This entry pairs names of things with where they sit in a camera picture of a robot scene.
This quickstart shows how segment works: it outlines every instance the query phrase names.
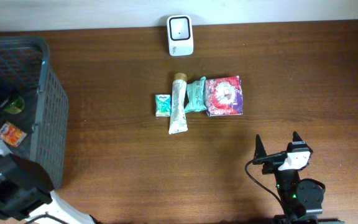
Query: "orange package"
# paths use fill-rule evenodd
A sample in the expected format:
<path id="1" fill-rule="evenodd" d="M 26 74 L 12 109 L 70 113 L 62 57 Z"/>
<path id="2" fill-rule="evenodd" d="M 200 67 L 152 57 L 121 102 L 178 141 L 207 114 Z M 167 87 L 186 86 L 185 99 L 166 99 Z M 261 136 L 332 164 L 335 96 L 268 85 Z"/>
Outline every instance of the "orange package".
<path id="1" fill-rule="evenodd" d="M 26 136 L 27 133 L 7 121 L 0 128 L 1 139 L 13 147 L 18 147 Z"/>

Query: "gold cap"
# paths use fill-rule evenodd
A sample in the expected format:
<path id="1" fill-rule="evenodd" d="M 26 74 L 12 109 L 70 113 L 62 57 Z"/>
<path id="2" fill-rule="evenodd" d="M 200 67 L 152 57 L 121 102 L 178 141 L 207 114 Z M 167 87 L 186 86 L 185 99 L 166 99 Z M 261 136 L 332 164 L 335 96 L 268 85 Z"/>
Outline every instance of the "gold cap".
<path id="1" fill-rule="evenodd" d="M 187 82 L 187 75 L 184 73 L 176 73 L 173 76 L 173 81 L 175 81 L 175 80 L 183 80 L 183 81 Z"/>

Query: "wood grain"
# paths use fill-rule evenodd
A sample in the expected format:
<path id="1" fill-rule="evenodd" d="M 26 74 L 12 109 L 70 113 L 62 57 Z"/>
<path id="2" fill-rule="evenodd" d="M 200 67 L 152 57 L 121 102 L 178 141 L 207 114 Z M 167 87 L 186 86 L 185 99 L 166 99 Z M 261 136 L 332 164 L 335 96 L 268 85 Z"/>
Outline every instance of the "wood grain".
<path id="1" fill-rule="evenodd" d="M 244 172 L 255 135 L 285 150 L 294 130 L 314 150 L 301 178 L 326 184 L 321 218 L 358 223 L 358 21 L 194 27 L 195 51 L 167 52 L 164 27 L 38 35 L 70 99 L 61 198 L 105 223 L 217 223 L 282 211 Z M 172 76 L 239 75 L 244 114 L 187 114 L 168 135 L 154 95 Z M 272 175 L 250 171 L 274 189 Z"/>

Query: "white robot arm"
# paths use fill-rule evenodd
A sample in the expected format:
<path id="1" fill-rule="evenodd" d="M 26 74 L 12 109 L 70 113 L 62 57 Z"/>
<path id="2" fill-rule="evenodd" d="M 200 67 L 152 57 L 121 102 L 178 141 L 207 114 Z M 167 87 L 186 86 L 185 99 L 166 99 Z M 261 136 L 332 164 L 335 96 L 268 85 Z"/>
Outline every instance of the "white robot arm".
<path id="1" fill-rule="evenodd" d="M 0 138 L 0 219 L 10 217 L 39 224 L 100 223 L 62 200 L 41 166 L 14 156 Z"/>

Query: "snack package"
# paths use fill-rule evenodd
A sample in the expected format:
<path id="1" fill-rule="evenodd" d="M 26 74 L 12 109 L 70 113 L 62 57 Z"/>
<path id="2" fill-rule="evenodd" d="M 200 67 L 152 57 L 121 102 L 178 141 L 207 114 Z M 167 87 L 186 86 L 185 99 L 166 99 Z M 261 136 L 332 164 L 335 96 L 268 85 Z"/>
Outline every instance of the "snack package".
<path id="1" fill-rule="evenodd" d="M 187 97 L 189 98 L 189 103 L 185 107 L 185 113 L 206 110 L 204 102 L 204 86 L 205 77 L 201 78 L 199 81 L 193 82 L 192 84 L 187 84 L 186 92 Z"/>
<path id="2" fill-rule="evenodd" d="M 7 121 L 0 128 L 1 139 L 13 147 L 18 147 L 26 136 L 25 132 Z"/>
<path id="3" fill-rule="evenodd" d="M 242 90 L 239 76 L 205 82 L 205 106 L 208 116 L 242 114 Z"/>
<path id="4" fill-rule="evenodd" d="M 171 95 L 155 96 L 155 116 L 171 116 Z"/>

